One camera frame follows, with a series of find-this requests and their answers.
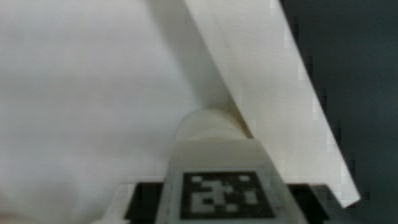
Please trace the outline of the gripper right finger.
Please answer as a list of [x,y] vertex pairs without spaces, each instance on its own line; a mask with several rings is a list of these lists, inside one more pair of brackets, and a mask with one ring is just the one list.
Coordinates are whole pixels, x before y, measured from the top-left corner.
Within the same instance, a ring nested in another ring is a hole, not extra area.
[[287,188],[309,224],[355,224],[326,185],[289,184]]

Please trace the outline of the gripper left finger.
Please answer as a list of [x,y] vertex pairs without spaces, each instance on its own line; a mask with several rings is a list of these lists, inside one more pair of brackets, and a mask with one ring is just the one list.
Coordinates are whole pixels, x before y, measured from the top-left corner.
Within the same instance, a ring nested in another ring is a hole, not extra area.
[[122,184],[94,224],[154,224],[161,190],[161,182]]

